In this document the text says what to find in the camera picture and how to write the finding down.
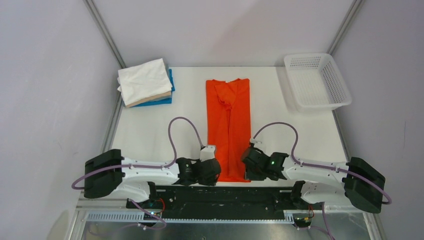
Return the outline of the aluminium frame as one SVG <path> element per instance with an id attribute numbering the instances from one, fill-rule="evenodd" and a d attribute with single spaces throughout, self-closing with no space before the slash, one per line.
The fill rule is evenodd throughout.
<path id="1" fill-rule="evenodd" d="M 323 207 L 381 212 L 385 177 L 346 159 L 333 110 L 351 95 L 333 57 L 290 54 L 283 67 L 173 67 L 171 105 L 123 108 L 107 149 L 72 183 L 86 200 L 122 200 L 97 221 L 289 222 Z"/>

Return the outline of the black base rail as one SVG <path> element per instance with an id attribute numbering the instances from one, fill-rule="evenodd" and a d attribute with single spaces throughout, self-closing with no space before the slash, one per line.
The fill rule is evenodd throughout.
<path id="1" fill-rule="evenodd" d="M 157 185 L 155 196 L 139 202 L 146 210 L 163 210 L 162 217 L 177 221 L 285 220 L 285 212 L 306 211 L 310 204 L 293 187 Z"/>

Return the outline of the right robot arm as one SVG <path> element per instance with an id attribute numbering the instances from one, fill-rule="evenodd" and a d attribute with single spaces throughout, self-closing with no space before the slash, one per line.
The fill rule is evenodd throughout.
<path id="1" fill-rule="evenodd" d="M 379 214 L 384 204 L 385 177 L 358 157 L 349 162 L 305 162 L 282 152 L 266 155 L 250 146 L 241 161 L 247 180 L 293 181 L 290 202 L 297 209 L 327 203 Z"/>

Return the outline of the beige folded t-shirt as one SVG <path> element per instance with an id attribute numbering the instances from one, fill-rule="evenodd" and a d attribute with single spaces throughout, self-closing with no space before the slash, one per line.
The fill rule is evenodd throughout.
<path id="1" fill-rule="evenodd" d="M 126 108 L 135 108 L 135 107 L 146 107 L 146 106 L 156 106 L 163 104 L 170 104 L 172 102 L 172 91 L 167 91 L 165 93 L 157 94 L 151 97 L 146 97 L 141 100 L 138 100 L 134 103 L 126 105 Z"/>

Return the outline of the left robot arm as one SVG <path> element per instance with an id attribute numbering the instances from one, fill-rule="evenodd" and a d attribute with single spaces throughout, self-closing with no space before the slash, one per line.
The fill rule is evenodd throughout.
<path id="1" fill-rule="evenodd" d="M 210 146 L 201 150 L 199 159 L 180 157 L 172 165 L 134 160 L 112 149 L 85 162 L 88 177 L 83 180 L 83 195 L 86 199 L 130 199 L 152 208 L 158 201 L 156 185 L 215 186 L 221 171 Z"/>

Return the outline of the white plastic basket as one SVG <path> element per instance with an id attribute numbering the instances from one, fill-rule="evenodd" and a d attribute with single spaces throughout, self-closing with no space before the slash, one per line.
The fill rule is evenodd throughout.
<path id="1" fill-rule="evenodd" d="M 290 54 L 283 61 L 298 111 L 334 111 L 352 103 L 346 82 L 330 54 Z"/>

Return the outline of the white folded t-shirt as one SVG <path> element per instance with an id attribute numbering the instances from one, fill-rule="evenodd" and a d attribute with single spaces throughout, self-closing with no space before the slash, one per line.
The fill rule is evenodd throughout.
<path id="1" fill-rule="evenodd" d="M 120 69 L 117 80 L 125 106 L 172 90 L 163 58 Z"/>

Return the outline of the orange t-shirt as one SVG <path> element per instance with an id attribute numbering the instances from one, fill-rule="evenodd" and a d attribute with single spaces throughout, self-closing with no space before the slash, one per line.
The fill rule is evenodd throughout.
<path id="1" fill-rule="evenodd" d="M 249 183 L 242 155 L 251 139 L 250 80 L 207 80 L 207 143 L 216 146 L 220 182 Z"/>

